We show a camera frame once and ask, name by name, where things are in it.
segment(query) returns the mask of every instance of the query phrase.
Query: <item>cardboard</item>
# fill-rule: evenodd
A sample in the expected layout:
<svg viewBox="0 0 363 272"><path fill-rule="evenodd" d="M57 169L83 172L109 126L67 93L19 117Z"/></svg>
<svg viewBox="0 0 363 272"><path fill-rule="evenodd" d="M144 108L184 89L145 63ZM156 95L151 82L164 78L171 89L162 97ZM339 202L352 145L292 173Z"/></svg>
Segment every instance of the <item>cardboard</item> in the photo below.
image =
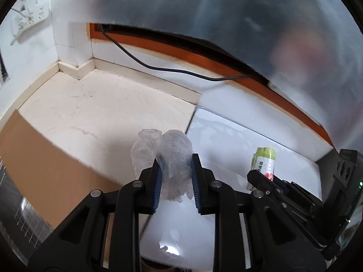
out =
<svg viewBox="0 0 363 272"><path fill-rule="evenodd" d="M122 187L55 147L18 111L0 132L0 156L19 191L53 228L93 189Z"/></svg>

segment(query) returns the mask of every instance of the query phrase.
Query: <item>stainless steel sink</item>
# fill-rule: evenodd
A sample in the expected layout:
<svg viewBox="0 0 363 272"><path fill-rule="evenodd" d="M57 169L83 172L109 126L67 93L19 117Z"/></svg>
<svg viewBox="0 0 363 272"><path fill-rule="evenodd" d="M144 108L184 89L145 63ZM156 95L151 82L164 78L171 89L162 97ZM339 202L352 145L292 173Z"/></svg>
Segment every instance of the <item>stainless steel sink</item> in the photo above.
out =
<svg viewBox="0 0 363 272"><path fill-rule="evenodd" d="M25 264L53 231L21 195L0 159L0 232Z"/></svg>

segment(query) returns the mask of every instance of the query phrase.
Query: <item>metal screw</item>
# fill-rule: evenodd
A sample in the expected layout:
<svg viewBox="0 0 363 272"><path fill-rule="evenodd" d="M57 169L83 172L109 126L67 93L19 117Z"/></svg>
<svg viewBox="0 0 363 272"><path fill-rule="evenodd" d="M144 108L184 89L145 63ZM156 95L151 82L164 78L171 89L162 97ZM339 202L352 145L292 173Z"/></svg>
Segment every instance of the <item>metal screw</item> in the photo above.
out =
<svg viewBox="0 0 363 272"><path fill-rule="evenodd" d="M101 195L101 190L95 189L91 191L92 197L99 197Z"/></svg>
<svg viewBox="0 0 363 272"><path fill-rule="evenodd" d="M132 183L132 186L135 187L135 188L139 188L143 185L142 181L141 180L135 180L133 181Z"/></svg>
<svg viewBox="0 0 363 272"><path fill-rule="evenodd" d="M261 190L257 189L253 191L253 196L256 198L262 198L264 196L264 193Z"/></svg>
<svg viewBox="0 0 363 272"><path fill-rule="evenodd" d="M219 188L219 187L221 187L221 186L222 186L222 182L221 182L221 181L219 181L219 180L214 180L214 181L212 181L212 182L211 182L211 186L212 186L213 188Z"/></svg>

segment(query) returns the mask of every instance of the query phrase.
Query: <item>black device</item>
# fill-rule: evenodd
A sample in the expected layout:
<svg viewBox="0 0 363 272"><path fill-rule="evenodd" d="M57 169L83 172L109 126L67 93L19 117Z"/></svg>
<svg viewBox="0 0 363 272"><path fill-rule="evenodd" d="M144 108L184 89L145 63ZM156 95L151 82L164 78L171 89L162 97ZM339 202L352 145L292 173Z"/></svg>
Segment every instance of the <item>black device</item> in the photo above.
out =
<svg viewBox="0 0 363 272"><path fill-rule="evenodd" d="M214 272L320 272L339 251L344 231L362 193L363 156L341 150L334 184L325 203L294 182L258 170L248 181L257 190L234 191L192 157L192 182L201 215L215 214ZM162 173L156 160L140 179L121 190L93 190L30 258L32 272L107 271L102 267L108 215L115 213L108 271L140 272L138 214L153 214ZM241 214L248 233L251 268L245 267Z"/></svg>

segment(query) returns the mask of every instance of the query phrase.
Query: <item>clear plastic bag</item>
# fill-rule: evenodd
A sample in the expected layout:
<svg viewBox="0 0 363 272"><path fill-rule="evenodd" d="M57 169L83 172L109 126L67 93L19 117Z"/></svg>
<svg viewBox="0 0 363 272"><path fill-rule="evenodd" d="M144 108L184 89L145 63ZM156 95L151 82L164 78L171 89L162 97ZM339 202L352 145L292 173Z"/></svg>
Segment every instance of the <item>clear plastic bag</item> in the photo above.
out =
<svg viewBox="0 0 363 272"><path fill-rule="evenodd" d="M182 196L194 196L192 186L193 147L188 137L179 130L162 134L156 129L144 129L131 148L132 165L136 178L141 171L152 167L156 158L163 174L160 199L182 202Z"/></svg>

